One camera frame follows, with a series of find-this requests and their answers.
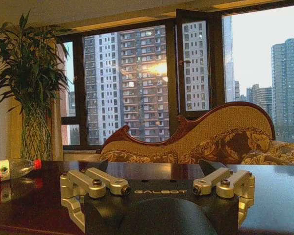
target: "dark wood table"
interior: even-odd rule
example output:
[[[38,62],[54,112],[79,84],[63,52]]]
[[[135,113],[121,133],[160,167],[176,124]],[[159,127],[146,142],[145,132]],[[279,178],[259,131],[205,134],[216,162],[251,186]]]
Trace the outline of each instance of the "dark wood table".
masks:
[[[0,184],[0,235],[82,235],[60,203],[59,176],[70,169],[93,167],[86,162],[43,162],[27,180]],[[239,234],[294,235],[294,166],[229,165],[256,177],[255,204]],[[126,179],[195,179],[196,164],[109,163],[107,172]]]

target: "window pane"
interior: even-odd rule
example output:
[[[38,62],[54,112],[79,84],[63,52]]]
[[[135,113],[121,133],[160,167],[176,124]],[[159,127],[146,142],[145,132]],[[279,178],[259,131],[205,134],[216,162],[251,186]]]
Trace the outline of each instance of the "window pane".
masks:
[[[186,111],[209,110],[206,21],[184,23],[183,51]]]
[[[79,145],[79,125],[62,125],[61,135],[63,145]]]
[[[75,117],[75,93],[74,93],[74,67],[73,67],[73,43],[64,43],[68,50],[68,57],[65,58],[63,50],[59,48],[59,56],[65,61],[59,66],[65,71],[68,78],[69,89],[60,91],[61,117]]]
[[[164,25],[87,36],[84,59],[90,144],[124,125],[142,141],[169,138]]]
[[[222,21],[226,101],[262,107],[276,139],[294,142],[294,6]]]

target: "floral upholstery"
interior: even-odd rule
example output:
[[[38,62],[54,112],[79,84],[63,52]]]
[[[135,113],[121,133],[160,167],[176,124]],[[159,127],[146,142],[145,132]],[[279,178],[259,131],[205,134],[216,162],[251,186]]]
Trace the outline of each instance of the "floral upholstery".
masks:
[[[261,130],[246,128],[220,133],[197,144],[191,142],[188,144],[191,148],[178,148],[171,144],[167,151],[163,151],[161,146],[142,148],[136,145],[126,143],[121,144],[119,148],[114,147],[108,151],[105,149],[100,159],[108,159],[111,162],[181,164],[194,164],[198,163],[199,159],[206,159],[225,164],[240,164],[251,150],[267,152],[271,148],[271,141]]]
[[[294,143],[273,146],[268,152],[251,151],[241,164],[246,165],[294,165]]]
[[[224,164],[294,165],[294,144],[273,141],[273,124],[264,112],[246,102],[226,104],[192,121],[195,125],[185,135],[166,144],[135,141],[127,136],[128,128],[121,128],[109,137],[100,159],[181,164],[196,164],[204,159]],[[182,133],[184,128],[180,125],[176,133]]]
[[[203,141],[179,158],[179,163],[198,163],[206,159],[225,164],[240,164],[251,150],[267,152],[271,147],[269,136],[257,129],[233,129]]]

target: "screw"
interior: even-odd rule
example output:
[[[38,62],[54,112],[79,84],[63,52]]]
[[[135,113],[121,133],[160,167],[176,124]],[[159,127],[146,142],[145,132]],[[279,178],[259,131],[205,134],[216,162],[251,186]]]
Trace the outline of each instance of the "screw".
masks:
[[[223,186],[229,186],[229,185],[230,185],[230,181],[229,181],[228,179],[222,179],[222,180],[221,180],[221,184],[222,184]]]
[[[201,189],[197,186],[197,185],[194,185],[193,187],[193,194],[195,194],[196,196],[200,195],[201,193]]]
[[[131,188],[128,187],[128,186],[124,186],[124,187],[121,189],[121,193],[122,193],[123,196],[129,195],[130,192],[131,192]]]
[[[93,180],[93,186],[100,186],[102,184],[100,179],[94,179]]]

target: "potted plant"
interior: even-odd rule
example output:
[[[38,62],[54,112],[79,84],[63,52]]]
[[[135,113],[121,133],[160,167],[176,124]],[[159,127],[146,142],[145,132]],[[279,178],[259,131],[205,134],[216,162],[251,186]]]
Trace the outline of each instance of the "potted plant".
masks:
[[[3,23],[0,27],[0,103],[10,97],[20,103],[21,157],[50,160],[46,118],[51,115],[51,99],[57,99],[57,91],[68,85],[64,71],[58,67],[63,60],[57,47],[60,45],[66,57],[68,52],[58,35],[67,30],[56,25],[26,26],[28,16],[22,14],[18,25]]]

